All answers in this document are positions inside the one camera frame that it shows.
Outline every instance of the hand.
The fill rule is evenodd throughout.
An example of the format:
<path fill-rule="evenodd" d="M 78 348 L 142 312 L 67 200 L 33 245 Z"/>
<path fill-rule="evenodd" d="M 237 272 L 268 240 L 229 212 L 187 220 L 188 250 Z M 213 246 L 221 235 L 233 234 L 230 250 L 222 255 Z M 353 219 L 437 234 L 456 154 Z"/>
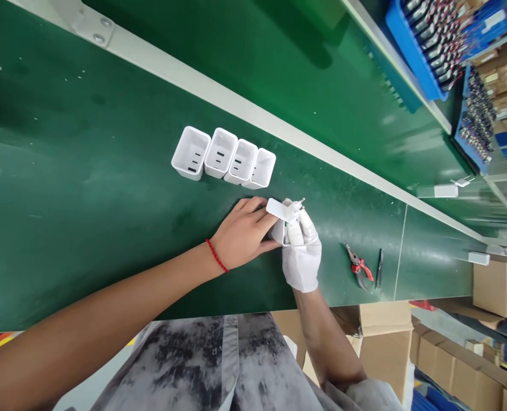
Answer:
<path fill-rule="evenodd" d="M 291 204 L 290 199 L 283 202 Z M 310 220 L 306 210 L 301 210 L 302 220 Z M 304 227 L 301 222 L 304 245 L 284 247 L 282 249 L 282 269 L 289 285 L 302 293 L 309 293 L 318 288 L 318 268 L 322 259 L 322 243 L 314 225 Z"/>
<path fill-rule="evenodd" d="M 266 199 L 241 199 L 211 238 L 213 249 L 227 269 L 244 265 L 255 257 L 280 247 L 274 240 L 263 241 L 278 218 L 265 210 Z"/>

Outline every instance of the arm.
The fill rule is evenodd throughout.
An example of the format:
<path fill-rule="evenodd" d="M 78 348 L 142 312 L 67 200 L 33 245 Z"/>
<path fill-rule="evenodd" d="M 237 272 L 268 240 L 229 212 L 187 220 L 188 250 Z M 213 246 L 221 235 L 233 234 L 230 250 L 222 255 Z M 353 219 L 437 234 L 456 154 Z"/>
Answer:
<path fill-rule="evenodd" d="M 277 218 L 266 200 L 242 199 L 211 239 L 228 269 L 276 248 L 262 241 Z M 0 348 L 0 409 L 40 409 L 97 371 L 147 323 L 224 271 L 207 243 L 104 288 Z"/>
<path fill-rule="evenodd" d="M 306 349 L 323 387 L 329 381 L 341 391 L 367 378 L 360 359 L 317 288 L 309 293 L 293 290 Z"/>
<path fill-rule="evenodd" d="M 322 243 L 306 210 L 299 215 L 305 244 L 282 250 L 283 273 L 293 287 L 306 349 L 320 383 L 341 391 L 367 378 L 358 356 L 318 289 Z"/>

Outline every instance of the worker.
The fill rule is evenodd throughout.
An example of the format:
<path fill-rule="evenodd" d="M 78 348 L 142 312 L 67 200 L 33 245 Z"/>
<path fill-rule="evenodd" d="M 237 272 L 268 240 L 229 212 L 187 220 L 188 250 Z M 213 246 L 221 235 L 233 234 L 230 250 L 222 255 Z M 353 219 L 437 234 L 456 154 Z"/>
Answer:
<path fill-rule="evenodd" d="M 402 410 L 390 385 L 367 378 L 320 293 L 322 245 L 313 227 L 305 245 L 283 249 L 283 273 L 321 389 L 303 374 L 269 313 L 150 323 L 195 287 L 279 247 L 263 240 L 277 221 L 266 203 L 241 199 L 211 240 L 0 347 L 0 410 L 52 409 L 138 334 L 140 344 L 93 410 Z"/>

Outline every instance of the sleeve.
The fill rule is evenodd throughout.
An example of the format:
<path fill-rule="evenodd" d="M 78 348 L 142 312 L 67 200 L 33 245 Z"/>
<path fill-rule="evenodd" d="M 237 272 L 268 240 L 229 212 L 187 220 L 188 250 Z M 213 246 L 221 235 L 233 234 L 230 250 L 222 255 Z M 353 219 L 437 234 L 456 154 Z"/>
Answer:
<path fill-rule="evenodd" d="M 370 378 L 351 385 L 346 395 L 362 411 L 403 411 L 403 407 L 389 383 Z"/>

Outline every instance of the metal bracket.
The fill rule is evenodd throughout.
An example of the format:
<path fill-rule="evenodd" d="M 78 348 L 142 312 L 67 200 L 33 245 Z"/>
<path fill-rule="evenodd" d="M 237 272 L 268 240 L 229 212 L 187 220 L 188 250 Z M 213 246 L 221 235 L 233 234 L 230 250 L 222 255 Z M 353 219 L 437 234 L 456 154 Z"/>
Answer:
<path fill-rule="evenodd" d="M 115 23 L 80 0 L 52 0 L 54 9 L 78 36 L 106 49 Z"/>

